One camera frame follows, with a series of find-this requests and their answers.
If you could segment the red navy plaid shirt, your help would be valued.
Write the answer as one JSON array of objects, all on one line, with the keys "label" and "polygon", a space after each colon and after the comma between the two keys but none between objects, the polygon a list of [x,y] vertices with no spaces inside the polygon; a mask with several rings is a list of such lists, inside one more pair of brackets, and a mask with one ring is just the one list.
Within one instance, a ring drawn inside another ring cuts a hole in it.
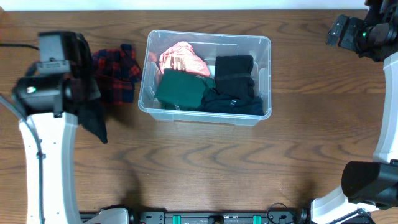
[{"label": "red navy plaid shirt", "polygon": [[132,103],[135,85],[142,78],[135,48],[130,44],[121,44],[116,49],[93,53],[92,59],[101,101],[107,105]]}]

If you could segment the dark navy garment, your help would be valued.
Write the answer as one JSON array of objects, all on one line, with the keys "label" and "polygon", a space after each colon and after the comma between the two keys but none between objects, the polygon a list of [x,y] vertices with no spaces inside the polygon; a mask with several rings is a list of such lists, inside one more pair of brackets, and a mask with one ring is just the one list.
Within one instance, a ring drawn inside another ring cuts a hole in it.
[{"label": "dark navy garment", "polygon": [[196,110],[209,113],[264,116],[262,98],[255,96],[249,100],[241,100],[230,95],[219,94],[215,89],[210,89],[203,95],[201,105]]}]

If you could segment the dark green garment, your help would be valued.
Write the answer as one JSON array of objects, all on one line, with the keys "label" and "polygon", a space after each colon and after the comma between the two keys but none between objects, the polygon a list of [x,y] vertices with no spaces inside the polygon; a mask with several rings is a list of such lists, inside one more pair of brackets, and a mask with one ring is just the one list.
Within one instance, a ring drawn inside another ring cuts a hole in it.
[{"label": "dark green garment", "polygon": [[215,87],[212,78],[194,73],[165,69],[154,97],[167,106],[180,110],[194,110],[202,104],[203,97]]}]

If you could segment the black garment with strap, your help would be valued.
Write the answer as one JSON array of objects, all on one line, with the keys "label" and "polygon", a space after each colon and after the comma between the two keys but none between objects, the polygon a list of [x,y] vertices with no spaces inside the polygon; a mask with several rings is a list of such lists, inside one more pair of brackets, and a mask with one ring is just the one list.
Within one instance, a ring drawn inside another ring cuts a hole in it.
[{"label": "black garment with strap", "polygon": [[219,94],[239,100],[255,97],[251,72],[254,59],[251,55],[217,56],[215,63],[215,85]]}]

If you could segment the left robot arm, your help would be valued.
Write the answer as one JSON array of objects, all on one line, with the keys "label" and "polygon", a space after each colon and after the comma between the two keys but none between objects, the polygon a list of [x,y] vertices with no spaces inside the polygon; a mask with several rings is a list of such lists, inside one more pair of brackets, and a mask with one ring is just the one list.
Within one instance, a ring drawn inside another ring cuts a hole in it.
[{"label": "left robot arm", "polygon": [[126,208],[89,215],[76,202],[76,130],[83,124],[106,142],[87,41],[79,33],[42,32],[39,52],[39,61],[12,92],[27,166],[27,223],[129,223]]}]

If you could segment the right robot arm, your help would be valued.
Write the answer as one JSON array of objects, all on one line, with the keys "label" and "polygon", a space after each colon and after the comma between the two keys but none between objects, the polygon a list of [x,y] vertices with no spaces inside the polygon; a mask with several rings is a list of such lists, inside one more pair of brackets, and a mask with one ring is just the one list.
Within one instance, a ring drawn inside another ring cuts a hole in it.
[{"label": "right robot arm", "polygon": [[366,17],[339,15],[326,44],[382,63],[385,95],[371,161],[345,165],[341,184],[315,198],[297,223],[373,223],[371,213],[397,207],[397,1],[365,1]]}]

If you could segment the pink shirt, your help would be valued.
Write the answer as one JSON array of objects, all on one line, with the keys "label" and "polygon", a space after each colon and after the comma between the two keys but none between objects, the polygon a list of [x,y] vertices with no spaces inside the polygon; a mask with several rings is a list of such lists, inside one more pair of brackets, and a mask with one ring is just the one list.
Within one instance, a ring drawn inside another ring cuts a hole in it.
[{"label": "pink shirt", "polygon": [[194,52],[188,42],[177,42],[169,47],[159,57],[159,69],[162,73],[166,69],[194,73],[209,77],[210,71],[207,64]]}]

